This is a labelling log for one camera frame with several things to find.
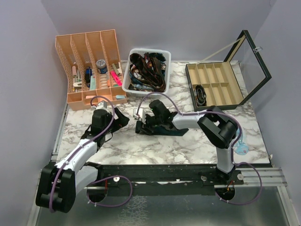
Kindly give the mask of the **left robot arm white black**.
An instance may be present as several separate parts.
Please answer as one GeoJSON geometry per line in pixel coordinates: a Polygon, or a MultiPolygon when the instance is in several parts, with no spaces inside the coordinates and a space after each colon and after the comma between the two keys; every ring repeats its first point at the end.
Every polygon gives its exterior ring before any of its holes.
{"type": "Polygon", "coordinates": [[[112,113],[104,108],[94,110],[91,124],[76,148],[60,162],[50,162],[42,169],[35,204],[50,211],[69,212],[84,187],[103,182],[104,174],[96,165],[88,163],[88,159],[106,142],[106,135],[128,123],[129,118],[118,108],[112,113]]]}

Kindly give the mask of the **dark green tie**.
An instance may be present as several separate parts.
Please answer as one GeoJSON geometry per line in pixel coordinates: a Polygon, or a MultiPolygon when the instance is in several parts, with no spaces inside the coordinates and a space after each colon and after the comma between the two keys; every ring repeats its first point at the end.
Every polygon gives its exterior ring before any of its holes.
{"type": "Polygon", "coordinates": [[[167,130],[162,126],[154,127],[152,129],[152,135],[148,136],[178,136],[182,137],[189,129],[180,129],[180,130],[167,130]]]}

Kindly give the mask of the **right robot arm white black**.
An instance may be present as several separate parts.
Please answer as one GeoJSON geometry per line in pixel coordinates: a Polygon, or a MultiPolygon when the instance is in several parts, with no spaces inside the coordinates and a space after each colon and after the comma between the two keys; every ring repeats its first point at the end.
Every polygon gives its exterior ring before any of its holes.
{"type": "Polygon", "coordinates": [[[238,123],[217,106],[194,113],[172,112],[160,100],[149,104],[153,115],[142,116],[136,109],[135,132],[149,136],[183,136],[189,129],[201,129],[216,148],[216,179],[227,184],[233,179],[235,169],[233,147],[238,123]]]}

